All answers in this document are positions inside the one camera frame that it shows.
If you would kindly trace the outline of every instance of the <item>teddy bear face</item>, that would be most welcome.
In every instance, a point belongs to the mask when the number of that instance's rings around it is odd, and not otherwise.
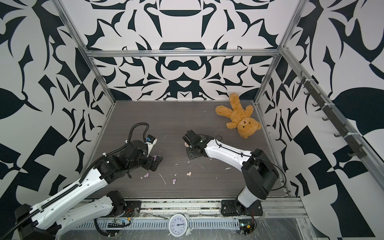
[[[260,130],[261,127],[261,124],[253,118],[243,118],[237,124],[237,131],[242,137],[247,138],[254,134],[257,130]]]

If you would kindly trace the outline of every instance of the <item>alarm clock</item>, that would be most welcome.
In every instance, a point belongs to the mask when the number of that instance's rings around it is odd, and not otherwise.
[[[188,226],[189,220],[192,220],[192,229]],[[175,214],[169,220],[168,229],[175,237],[188,236],[193,230],[193,219],[188,214]]]

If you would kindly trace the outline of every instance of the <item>brown teddy bear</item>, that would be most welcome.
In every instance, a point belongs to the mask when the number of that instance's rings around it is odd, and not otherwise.
[[[239,95],[236,93],[232,93],[229,96],[229,102],[231,103],[233,110],[224,106],[216,107],[216,113],[218,115],[231,119],[232,122],[227,122],[227,128],[233,129],[237,127],[237,131],[243,138],[248,138],[257,130],[261,129],[261,124],[251,118],[253,113],[252,105],[247,106],[244,110],[240,104]]]

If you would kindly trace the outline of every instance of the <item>white scrap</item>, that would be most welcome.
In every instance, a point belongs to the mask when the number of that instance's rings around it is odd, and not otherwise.
[[[163,178],[163,176],[159,173],[159,175],[160,175],[160,177],[163,179],[163,181],[164,181],[164,184],[165,185],[167,185],[167,183],[165,182],[165,180],[164,180],[164,178]]]

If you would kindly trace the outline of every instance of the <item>robotic arm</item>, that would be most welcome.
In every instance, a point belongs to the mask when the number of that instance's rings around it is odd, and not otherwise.
[[[213,157],[234,166],[243,173],[246,187],[234,201],[233,211],[224,210],[222,207],[221,212],[224,216],[248,215],[258,199],[266,199],[278,179],[274,164],[269,162],[268,157],[260,149],[253,152],[244,151],[223,144],[212,136],[197,135],[192,130],[183,136],[183,140],[189,145],[187,147],[189,159],[200,156]]]
[[[147,126],[143,133],[144,141],[130,141],[133,129],[139,125]],[[135,124],[131,128],[126,144],[108,154],[103,153],[103,156],[87,168],[80,179],[38,204],[33,206],[24,204],[17,208],[16,225],[0,239],[5,239],[18,229],[22,240],[54,240],[87,220],[125,213],[126,203],[118,191],[111,191],[99,200],[81,207],[71,208],[125,174],[131,178],[129,172],[138,167],[156,171],[162,157],[149,155],[157,139],[151,135],[145,137],[148,128],[147,123]]]

